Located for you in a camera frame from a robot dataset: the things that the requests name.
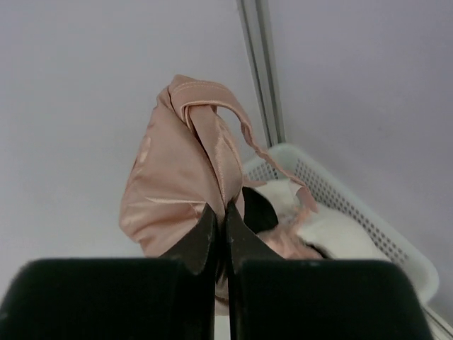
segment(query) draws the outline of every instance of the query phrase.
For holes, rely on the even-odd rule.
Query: white panel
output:
[[[118,208],[174,74],[227,85],[265,145],[235,0],[2,1],[0,50],[0,297],[28,259],[141,254]]]
[[[269,3],[288,140],[434,262],[453,322],[453,2]]]

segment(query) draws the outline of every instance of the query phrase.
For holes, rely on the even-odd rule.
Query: white plastic basket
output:
[[[359,222],[373,242],[411,280],[421,303],[426,304],[439,288],[439,276],[433,264],[407,239],[371,211],[362,201],[336,180],[306,153],[290,144],[279,144],[269,154],[285,170],[303,180],[313,197]],[[268,181],[284,175],[259,157],[244,164],[244,173],[252,180]]]

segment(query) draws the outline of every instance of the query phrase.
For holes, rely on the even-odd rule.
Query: pink satin fabric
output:
[[[241,160],[217,106],[236,115],[247,144],[300,184],[304,204],[316,211],[305,184],[258,146],[250,120],[230,90],[178,75],[157,97],[120,207],[122,230],[141,244],[146,256],[160,256],[176,244],[196,225],[206,203],[219,224],[231,200],[243,216]]]

